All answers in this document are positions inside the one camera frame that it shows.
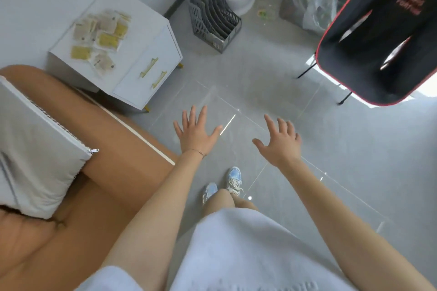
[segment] white nightstand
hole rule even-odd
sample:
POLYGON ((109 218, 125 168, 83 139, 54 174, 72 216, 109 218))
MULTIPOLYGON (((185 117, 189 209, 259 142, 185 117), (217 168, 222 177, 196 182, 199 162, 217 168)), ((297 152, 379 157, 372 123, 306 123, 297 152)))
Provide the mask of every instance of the white nightstand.
POLYGON ((139 0, 95 0, 84 14, 107 9, 132 17, 118 51, 109 53, 113 70, 101 76, 89 62, 71 58, 73 24, 50 52, 108 95, 143 109, 182 60, 182 53, 169 21, 139 0))

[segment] black metal leg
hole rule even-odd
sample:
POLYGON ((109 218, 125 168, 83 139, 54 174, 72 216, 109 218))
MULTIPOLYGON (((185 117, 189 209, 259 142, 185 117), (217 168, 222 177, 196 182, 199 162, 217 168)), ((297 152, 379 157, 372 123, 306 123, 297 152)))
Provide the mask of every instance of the black metal leg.
POLYGON ((347 98, 349 98, 352 95, 352 91, 349 92, 349 94, 346 96, 345 99, 343 99, 342 101, 340 101, 339 103, 337 103, 338 106, 343 105, 343 103, 346 101, 347 98))
POLYGON ((298 78, 301 78, 303 75, 305 75, 308 71, 310 71, 311 68, 313 68, 315 65, 317 64, 317 62, 314 61, 314 63, 307 69, 305 70, 303 73, 301 73, 298 78))

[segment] white pillow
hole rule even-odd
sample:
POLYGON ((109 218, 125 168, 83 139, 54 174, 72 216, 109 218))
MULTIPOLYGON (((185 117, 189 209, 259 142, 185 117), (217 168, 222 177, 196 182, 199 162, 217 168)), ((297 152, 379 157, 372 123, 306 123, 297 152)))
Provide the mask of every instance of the white pillow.
POLYGON ((0 205, 50 218, 93 151, 0 76, 0 205))

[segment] drawer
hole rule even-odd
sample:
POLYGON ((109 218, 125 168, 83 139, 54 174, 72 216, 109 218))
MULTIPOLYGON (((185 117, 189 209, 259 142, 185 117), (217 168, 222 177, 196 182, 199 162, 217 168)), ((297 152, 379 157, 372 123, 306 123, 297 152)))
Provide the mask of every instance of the drawer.
POLYGON ((168 27, 153 40, 113 93, 142 109, 181 60, 168 27))

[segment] tan sofa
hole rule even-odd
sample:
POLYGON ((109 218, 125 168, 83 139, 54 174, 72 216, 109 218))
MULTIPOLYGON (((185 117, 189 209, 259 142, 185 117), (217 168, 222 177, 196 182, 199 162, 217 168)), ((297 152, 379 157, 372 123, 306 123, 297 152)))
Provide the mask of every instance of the tan sofa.
POLYGON ((178 157, 118 115, 162 154, 157 153, 99 106, 40 69, 10 66, 0 76, 85 145, 100 149, 52 220, 0 209, 0 290, 72 290, 99 268, 120 232, 169 173, 173 165, 163 155, 171 161, 178 157))

